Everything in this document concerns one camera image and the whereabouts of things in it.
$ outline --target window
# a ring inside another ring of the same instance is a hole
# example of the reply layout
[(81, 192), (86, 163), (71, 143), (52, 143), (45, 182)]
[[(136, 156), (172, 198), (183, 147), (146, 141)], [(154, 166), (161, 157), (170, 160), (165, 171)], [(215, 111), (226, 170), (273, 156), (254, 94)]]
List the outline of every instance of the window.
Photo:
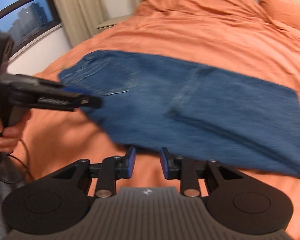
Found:
[(59, 23), (53, 0), (0, 0), (0, 31), (15, 41), (13, 53)]

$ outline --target white logo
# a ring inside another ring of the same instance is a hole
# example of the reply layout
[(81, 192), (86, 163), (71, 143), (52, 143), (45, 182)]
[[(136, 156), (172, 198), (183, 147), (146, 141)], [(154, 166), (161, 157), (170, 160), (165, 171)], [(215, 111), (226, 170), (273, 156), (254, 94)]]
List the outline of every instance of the white logo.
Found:
[(60, 106), (65, 106), (69, 105), (69, 101), (63, 101), (63, 100), (58, 100), (54, 98), (39, 98), (38, 99), (39, 103), (48, 103), (48, 104), (54, 104), (54, 105), (60, 105)]
[(147, 189), (145, 189), (144, 191), (143, 191), (143, 194), (146, 194), (146, 195), (150, 195), (150, 194), (152, 194), (153, 193), (153, 191), (151, 190), (151, 189), (149, 189), (149, 188), (147, 188)]

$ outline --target window frame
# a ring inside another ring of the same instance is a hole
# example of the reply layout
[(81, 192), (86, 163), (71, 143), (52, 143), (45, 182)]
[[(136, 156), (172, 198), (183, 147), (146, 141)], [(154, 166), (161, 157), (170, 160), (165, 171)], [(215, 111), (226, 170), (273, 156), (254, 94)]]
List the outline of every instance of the window frame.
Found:
[[(14, 3), (12, 3), (11, 5), (7, 6), (6, 8), (2, 9), (0, 11), (0, 19), (2, 19), (3, 17), (5, 17), (6, 15), (8, 15), (9, 13), (11, 13), (12, 11), (20, 8), (23, 5), (26, 5), (28, 3), (31, 3), (34, 0), (18, 0)], [(23, 41), (21, 44), (19, 44), (18, 46), (16, 46), (13, 49), (12, 54), (17, 53), (19, 50), (21, 50), (24, 46), (26, 46), (27, 44), (29, 44), (31, 41), (35, 40), (37, 37), (39, 37), (40, 35), (42, 35), (43, 33), (45, 33), (46, 31), (50, 30), (51, 28), (59, 25), (61, 23), (57, 8), (54, 4), (53, 0), (47, 0), (50, 12), (52, 14), (52, 18), (53, 18), (53, 23), (47, 25), (45, 28), (43, 28), (42, 30), (38, 31), (37, 33), (35, 33), (34, 35), (32, 35), (31, 37), (29, 37), (27, 40)]]

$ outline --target black circular motor housing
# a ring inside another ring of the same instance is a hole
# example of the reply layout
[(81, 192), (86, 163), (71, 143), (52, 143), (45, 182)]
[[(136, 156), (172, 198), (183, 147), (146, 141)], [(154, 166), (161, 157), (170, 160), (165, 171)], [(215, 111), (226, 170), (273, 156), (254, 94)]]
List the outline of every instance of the black circular motor housing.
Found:
[(209, 195), (206, 207), (219, 223), (251, 235), (285, 229), (293, 214), (284, 193), (253, 178), (225, 180)]
[(34, 235), (65, 230), (78, 223), (88, 210), (88, 197), (64, 179), (28, 184), (10, 193), (2, 205), (8, 226)]

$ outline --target blue denim jeans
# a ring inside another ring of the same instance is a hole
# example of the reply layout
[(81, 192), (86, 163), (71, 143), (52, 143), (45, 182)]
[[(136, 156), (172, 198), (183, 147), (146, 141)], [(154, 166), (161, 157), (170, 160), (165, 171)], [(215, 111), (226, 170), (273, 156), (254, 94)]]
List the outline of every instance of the blue denim jeans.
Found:
[(82, 110), (115, 143), (300, 177), (300, 106), (287, 87), (123, 51), (87, 54), (59, 78), (103, 98)]

